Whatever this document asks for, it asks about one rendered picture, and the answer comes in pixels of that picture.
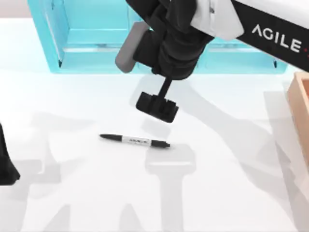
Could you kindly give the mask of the black marker pen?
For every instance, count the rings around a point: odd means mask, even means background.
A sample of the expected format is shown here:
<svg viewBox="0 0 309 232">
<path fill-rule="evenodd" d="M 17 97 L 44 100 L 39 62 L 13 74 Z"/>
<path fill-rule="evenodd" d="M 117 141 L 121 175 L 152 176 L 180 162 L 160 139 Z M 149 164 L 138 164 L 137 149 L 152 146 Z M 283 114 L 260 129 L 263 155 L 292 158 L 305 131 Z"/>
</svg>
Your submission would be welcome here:
<svg viewBox="0 0 309 232">
<path fill-rule="evenodd" d="M 117 141 L 121 143 L 127 143 L 127 144 L 137 144 L 137 145 L 144 145 L 144 146 L 155 147 L 155 148 L 169 148 L 170 147 L 169 143 L 165 141 L 160 141 L 160 140 L 137 138 L 137 137 L 124 136 L 124 135 L 117 135 L 117 134 L 100 134 L 99 136 L 103 139 Z"/>
</svg>

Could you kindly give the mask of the light blue rack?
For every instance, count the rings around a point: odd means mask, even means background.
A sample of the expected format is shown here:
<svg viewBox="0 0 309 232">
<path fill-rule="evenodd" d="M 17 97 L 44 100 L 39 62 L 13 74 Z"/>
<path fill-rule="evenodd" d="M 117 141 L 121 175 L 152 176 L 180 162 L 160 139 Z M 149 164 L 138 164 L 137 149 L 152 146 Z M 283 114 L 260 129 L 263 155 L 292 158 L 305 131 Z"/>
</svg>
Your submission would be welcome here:
<svg viewBox="0 0 309 232">
<path fill-rule="evenodd" d="M 115 57 L 140 17 L 125 0 L 27 0 L 53 73 L 119 73 Z M 209 43 L 196 74 L 282 74 L 287 64 L 238 40 Z"/>
</svg>

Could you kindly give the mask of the salmon-coloured shallow box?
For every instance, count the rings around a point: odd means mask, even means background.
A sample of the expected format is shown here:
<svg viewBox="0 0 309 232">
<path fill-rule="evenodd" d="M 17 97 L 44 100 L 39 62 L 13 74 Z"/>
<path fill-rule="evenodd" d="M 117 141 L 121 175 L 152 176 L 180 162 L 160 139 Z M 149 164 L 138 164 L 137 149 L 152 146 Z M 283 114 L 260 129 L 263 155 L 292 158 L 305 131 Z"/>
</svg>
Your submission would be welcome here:
<svg viewBox="0 0 309 232">
<path fill-rule="evenodd" d="M 294 73 L 287 98 L 304 157 L 309 160 L 309 72 Z"/>
</svg>

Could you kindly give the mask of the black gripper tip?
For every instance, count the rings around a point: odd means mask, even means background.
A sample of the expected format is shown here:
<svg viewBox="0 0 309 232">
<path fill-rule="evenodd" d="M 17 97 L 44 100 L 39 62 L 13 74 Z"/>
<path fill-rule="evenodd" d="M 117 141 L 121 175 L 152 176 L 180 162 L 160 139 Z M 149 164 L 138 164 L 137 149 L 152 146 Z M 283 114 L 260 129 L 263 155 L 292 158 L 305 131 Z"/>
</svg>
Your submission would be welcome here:
<svg viewBox="0 0 309 232">
<path fill-rule="evenodd" d="M 0 123 L 0 186 L 11 186 L 20 179 L 20 176 L 8 154 L 3 127 Z"/>
</svg>

